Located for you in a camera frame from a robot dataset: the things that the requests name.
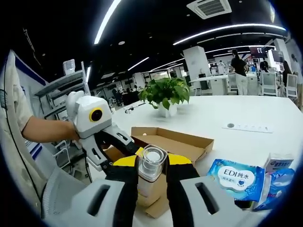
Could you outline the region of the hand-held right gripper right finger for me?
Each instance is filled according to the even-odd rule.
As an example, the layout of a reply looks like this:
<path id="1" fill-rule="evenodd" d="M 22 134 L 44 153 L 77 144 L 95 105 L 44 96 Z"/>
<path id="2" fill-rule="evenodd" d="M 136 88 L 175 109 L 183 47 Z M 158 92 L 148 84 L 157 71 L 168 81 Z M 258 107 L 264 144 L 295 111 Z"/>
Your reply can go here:
<path id="1" fill-rule="evenodd" d="M 168 154 L 165 163 L 167 198 L 175 227 L 253 227 L 255 215 L 209 177 L 200 177 L 192 162 Z"/>

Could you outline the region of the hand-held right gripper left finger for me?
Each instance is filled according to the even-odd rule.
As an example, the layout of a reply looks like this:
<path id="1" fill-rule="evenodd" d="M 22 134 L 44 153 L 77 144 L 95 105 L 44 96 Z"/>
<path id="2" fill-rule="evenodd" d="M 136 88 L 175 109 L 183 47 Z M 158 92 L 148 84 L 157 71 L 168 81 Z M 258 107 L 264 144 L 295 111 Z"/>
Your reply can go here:
<path id="1" fill-rule="evenodd" d="M 138 157 L 116 161 L 105 179 L 85 186 L 53 172 L 43 195 L 48 227 L 130 227 L 138 198 Z"/>

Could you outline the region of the person's left hand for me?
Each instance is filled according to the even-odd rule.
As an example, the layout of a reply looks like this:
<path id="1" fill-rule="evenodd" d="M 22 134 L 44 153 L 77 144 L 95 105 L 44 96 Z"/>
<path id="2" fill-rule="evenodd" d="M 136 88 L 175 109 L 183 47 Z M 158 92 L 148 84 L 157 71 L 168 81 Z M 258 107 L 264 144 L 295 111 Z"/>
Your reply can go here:
<path id="1" fill-rule="evenodd" d="M 79 141 L 80 137 L 73 123 L 72 122 L 63 122 L 63 123 L 64 123 L 64 133 L 63 133 L 64 139 Z"/>

